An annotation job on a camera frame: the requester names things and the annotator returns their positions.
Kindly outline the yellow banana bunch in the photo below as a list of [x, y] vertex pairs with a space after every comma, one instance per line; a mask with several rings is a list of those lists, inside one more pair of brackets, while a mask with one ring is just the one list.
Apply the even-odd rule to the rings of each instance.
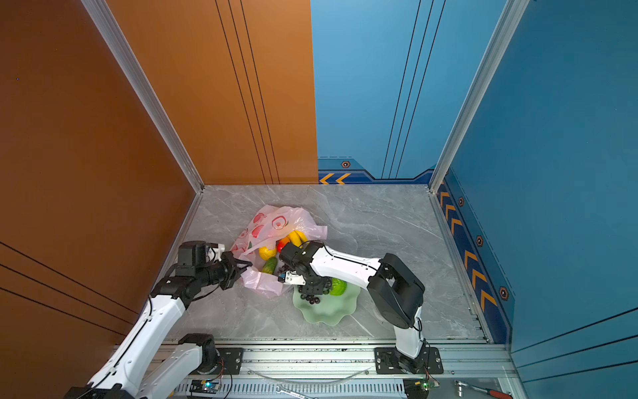
[[294, 244], [297, 247], [301, 247], [308, 241], [308, 238], [307, 236], [305, 236], [304, 232], [299, 230], [292, 231], [287, 235], [287, 238], [289, 239], [289, 242], [291, 244]]

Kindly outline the small red orange mango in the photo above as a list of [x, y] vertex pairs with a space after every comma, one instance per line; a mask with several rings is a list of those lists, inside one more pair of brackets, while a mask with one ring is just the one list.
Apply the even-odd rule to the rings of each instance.
[[277, 242], [277, 252], [280, 253], [282, 249], [290, 243], [290, 239], [288, 237], [281, 239]]

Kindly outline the yellow lemon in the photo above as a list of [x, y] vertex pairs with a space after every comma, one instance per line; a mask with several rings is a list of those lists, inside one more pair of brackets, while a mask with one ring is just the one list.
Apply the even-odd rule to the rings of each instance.
[[277, 256], [277, 250], [264, 246], [259, 249], [259, 256], [262, 260], [268, 261], [269, 259], [273, 259]]

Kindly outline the dark purple grape bunch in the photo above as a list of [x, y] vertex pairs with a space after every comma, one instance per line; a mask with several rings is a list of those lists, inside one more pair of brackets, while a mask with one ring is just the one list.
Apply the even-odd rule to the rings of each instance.
[[299, 285], [297, 292], [301, 294], [301, 299], [306, 300], [309, 304], [319, 304], [323, 295], [328, 295], [332, 291], [332, 279], [320, 278], [304, 285]]

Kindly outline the pink printed plastic bag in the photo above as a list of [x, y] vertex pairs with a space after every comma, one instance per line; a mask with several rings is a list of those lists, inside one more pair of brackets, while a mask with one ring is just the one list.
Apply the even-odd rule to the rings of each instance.
[[266, 261], [259, 256], [261, 247], [277, 249], [277, 242], [294, 230], [304, 232], [308, 239], [326, 239], [328, 228], [316, 224], [303, 208], [266, 205], [260, 209], [231, 247], [235, 259], [249, 261], [252, 266], [240, 278], [242, 285], [267, 299], [282, 295], [286, 287], [275, 275], [261, 272]]

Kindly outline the green lime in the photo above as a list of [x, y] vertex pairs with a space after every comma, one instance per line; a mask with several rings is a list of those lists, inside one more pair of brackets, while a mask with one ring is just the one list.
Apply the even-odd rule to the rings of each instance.
[[330, 287], [329, 294], [335, 297], [342, 296], [342, 294], [346, 292], [347, 286], [347, 282], [340, 279], [332, 278], [332, 285]]

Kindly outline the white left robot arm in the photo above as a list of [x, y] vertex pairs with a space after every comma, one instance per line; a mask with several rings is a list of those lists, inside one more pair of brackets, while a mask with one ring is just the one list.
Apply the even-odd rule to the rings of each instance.
[[121, 346], [85, 387], [72, 387], [65, 397], [166, 398], [191, 373], [211, 379], [238, 374], [243, 351], [219, 351], [214, 337], [205, 333], [186, 334], [159, 367], [146, 372], [172, 327], [192, 302], [202, 299], [201, 289], [230, 289], [250, 266], [247, 261], [223, 259], [178, 268], [161, 279]]

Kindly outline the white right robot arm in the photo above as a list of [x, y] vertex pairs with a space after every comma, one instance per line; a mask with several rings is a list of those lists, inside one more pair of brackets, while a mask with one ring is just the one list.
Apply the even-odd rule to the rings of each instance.
[[378, 313], [394, 326], [390, 364], [411, 374], [427, 372], [421, 322], [425, 286], [398, 256], [363, 258], [314, 240], [299, 246], [286, 244], [279, 259], [287, 269], [278, 280], [295, 286], [301, 299], [311, 305], [339, 292], [337, 281], [347, 289], [365, 289]]

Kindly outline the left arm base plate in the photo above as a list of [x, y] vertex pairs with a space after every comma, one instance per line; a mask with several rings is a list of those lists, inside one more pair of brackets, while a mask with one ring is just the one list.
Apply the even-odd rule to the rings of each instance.
[[204, 376], [233, 375], [241, 372], [244, 360], [242, 347], [222, 347], [217, 349], [216, 362], [199, 367], [195, 372]]

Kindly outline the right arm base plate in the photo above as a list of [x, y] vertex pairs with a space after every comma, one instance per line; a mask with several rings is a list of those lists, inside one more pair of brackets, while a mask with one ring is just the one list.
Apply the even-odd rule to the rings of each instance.
[[376, 347], [374, 357], [375, 370], [380, 375], [440, 375], [445, 371], [436, 347], [422, 347], [416, 358], [408, 357], [395, 347]]

